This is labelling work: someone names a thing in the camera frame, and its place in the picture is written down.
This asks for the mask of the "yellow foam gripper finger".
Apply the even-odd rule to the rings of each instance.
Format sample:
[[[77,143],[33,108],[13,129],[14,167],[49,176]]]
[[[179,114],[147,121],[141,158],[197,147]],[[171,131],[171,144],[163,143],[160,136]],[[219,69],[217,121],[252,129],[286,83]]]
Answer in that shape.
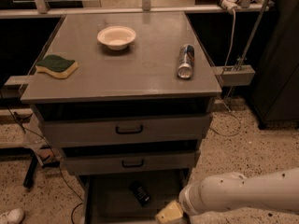
[[[184,212],[179,202],[172,201],[165,208],[158,212],[158,214],[155,216],[155,219],[159,224],[166,224],[182,218],[183,214]]]

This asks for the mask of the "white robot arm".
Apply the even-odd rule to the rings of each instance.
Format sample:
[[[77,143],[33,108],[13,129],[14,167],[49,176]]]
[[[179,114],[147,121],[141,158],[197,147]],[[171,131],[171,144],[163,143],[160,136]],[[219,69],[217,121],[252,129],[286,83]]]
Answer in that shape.
[[[176,223],[187,214],[227,212],[239,208],[299,212],[299,169],[245,177],[238,172],[211,175],[191,183],[155,219],[159,224]]]

